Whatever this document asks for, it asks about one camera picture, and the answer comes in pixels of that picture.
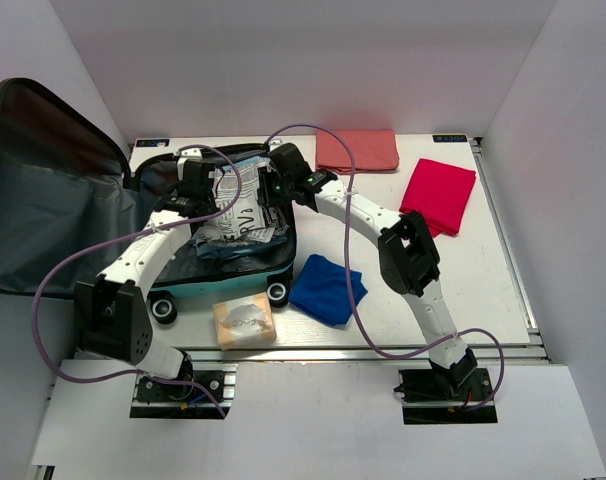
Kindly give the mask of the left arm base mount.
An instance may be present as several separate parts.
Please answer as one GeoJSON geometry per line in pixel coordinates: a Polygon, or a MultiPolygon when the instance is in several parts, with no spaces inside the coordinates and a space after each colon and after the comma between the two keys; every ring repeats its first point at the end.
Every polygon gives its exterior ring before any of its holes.
{"type": "MultiPolygon", "coordinates": [[[[193,380],[229,412],[235,394],[235,366],[196,365],[193,380]]],[[[222,420],[216,405],[200,389],[171,386],[148,376],[137,378],[129,416],[133,419],[222,420]]]]}

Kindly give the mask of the red cloth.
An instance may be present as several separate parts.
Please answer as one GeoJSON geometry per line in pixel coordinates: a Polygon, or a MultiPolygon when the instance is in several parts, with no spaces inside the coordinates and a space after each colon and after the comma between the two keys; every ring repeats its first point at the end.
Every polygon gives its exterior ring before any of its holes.
{"type": "Polygon", "coordinates": [[[433,237],[458,235],[473,187],[476,173],[421,158],[409,180],[400,212],[421,213],[433,237]]]}

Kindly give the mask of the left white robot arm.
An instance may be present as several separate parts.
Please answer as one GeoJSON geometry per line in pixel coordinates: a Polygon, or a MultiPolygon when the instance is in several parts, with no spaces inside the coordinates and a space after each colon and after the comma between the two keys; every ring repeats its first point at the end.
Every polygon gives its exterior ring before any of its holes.
{"type": "Polygon", "coordinates": [[[96,277],[77,282],[74,290],[78,348],[126,362],[160,377],[171,398],[182,399],[194,387],[194,374],[184,368],[184,355],[154,337],[148,294],[174,254],[192,236],[188,224],[169,225],[217,211],[214,203],[215,165],[193,159],[179,162],[176,195],[166,194],[146,228],[96,277]]]}

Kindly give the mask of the newspaper print cloth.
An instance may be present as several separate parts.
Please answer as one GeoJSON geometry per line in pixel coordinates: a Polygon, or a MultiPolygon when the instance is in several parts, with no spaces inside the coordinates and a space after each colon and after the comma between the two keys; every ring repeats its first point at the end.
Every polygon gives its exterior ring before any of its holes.
{"type": "Polygon", "coordinates": [[[240,177],[228,165],[214,176],[214,200],[224,214],[196,230],[192,241],[200,259],[231,260],[263,253],[287,241],[289,226],[281,210],[258,202],[259,169],[268,159],[254,156],[237,163],[240,177]]]}

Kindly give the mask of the salmon pink cloth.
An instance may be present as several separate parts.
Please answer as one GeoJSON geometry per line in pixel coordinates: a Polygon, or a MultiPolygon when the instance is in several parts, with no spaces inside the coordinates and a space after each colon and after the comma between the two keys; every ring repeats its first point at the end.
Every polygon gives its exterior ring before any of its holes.
{"type": "MultiPolygon", "coordinates": [[[[392,130],[343,130],[336,134],[352,152],[357,173],[398,168],[399,154],[392,130]]],[[[343,145],[324,131],[316,133],[316,166],[346,175],[351,171],[351,160],[343,145]]]]}

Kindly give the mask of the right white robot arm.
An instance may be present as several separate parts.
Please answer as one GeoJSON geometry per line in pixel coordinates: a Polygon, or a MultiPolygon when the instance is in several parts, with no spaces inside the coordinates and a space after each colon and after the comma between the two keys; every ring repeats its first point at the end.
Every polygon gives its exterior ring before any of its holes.
{"type": "Polygon", "coordinates": [[[263,145],[267,170],[259,174],[259,202],[277,206],[296,202],[322,215],[343,221],[378,251],[385,284],[410,306],[430,346],[430,366],[436,390],[455,399],[471,385],[477,361],[458,335],[439,283],[440,256],[424,217],[381,207],[350,191],[336,174],[313,171],[298,147],[263,145]]]}

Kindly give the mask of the dark blue cloth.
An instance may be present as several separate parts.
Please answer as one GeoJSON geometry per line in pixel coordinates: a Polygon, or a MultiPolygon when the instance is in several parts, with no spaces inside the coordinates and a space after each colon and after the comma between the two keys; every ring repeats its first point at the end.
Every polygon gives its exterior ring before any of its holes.
{"type": "Polygon", "coordinates": [[[323,325],[346,327],[353,313],[345,268],[322,255],[310,255],[289,294],[289,303],[323,325]]]}

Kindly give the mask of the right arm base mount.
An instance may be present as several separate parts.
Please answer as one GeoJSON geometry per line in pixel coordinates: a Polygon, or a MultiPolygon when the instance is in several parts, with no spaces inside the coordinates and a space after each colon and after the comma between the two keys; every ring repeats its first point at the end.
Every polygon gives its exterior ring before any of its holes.
{"type": "Polygon", "coordinates": [[[486,368],[478,368],[458,390],[451,390],[429,369],[399,371],[394,394],[401,402],[405,425],[496,424],[493,389],[486,368]]]}

